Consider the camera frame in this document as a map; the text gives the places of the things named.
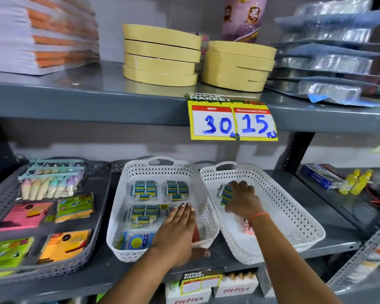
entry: discounted price label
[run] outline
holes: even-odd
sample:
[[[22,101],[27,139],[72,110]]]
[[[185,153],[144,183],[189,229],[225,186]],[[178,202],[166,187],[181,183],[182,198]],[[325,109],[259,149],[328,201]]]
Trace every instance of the discounted price label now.
[[[255,98],[212,94],[187,97],[192,140],[278,140],[269,109]]]

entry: yellow glue bottle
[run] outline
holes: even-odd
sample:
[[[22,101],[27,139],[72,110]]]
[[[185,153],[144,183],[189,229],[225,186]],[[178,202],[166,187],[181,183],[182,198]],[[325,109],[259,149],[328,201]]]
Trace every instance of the yellow glue bottle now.
[[[341,188],[338,190],[338,192],[344,195],[348,194],[349,191],[355,185],[359,175],[360,175],[360,169],[357,168],[353,171],[353,173],[351,173],[350,175],[348,175],[348,177],[346,177],[344,183],[341,185]]]
[[[372,176],[373,170],[368,169],[366,173],[364,173],[362,176],[359,177],[359,180],[357,183],[353,186],[352,190],[350,190],[350,193],[353,195],[359,195],[360,192],[366,187],[366,185],[370,182],[370,178]]]

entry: red thread bracelet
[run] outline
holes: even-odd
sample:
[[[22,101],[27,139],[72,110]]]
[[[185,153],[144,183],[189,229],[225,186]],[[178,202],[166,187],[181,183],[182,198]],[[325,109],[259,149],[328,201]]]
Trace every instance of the red thread bracelet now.
[[[260,212],[260,213],[257,213],[255,214],[254,216],[251,216],[250,219],[249,219],[249,225],[250,225],[250,221],[252,221],[252,219],[254,219],[255,217],[261,215],[261,214],[265,214],[265,215],[268,215],[270,216],[267,212]]]

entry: gray plastic tray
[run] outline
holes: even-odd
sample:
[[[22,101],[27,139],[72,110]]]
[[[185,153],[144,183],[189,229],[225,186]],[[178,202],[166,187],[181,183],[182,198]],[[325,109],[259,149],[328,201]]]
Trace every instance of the gray plastic tray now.
[[[42,279],[57,275],[68,274],[82,267],[91,257],[96,243],[101,220],[105,209],[109,184],[111,179],[111,165],[105,161],[85,160],[85,174],[82,180],[82,191],[78,194],[93,192],[94,212],[89,218],[70,220],[62,223],[42,221],[38,228],[21,229],[14,231],[0,231],[0,241],[35,237],[27,257],[21,265],[14,268],[15,273],[0,277],[0,284],[18,281]],[[17,177],[24,173],[27,165],[20,167],[0,184],[0,222],[5,218],[12,207],[22,201],[17,201],[19,182]],[[48,215],[56,213],[56,204],[53,204]],[[45,245],[48,236],[53,233],[91,229],[90,241],[86,248],[77,256],[65,260],[37,266],[36,263]]]

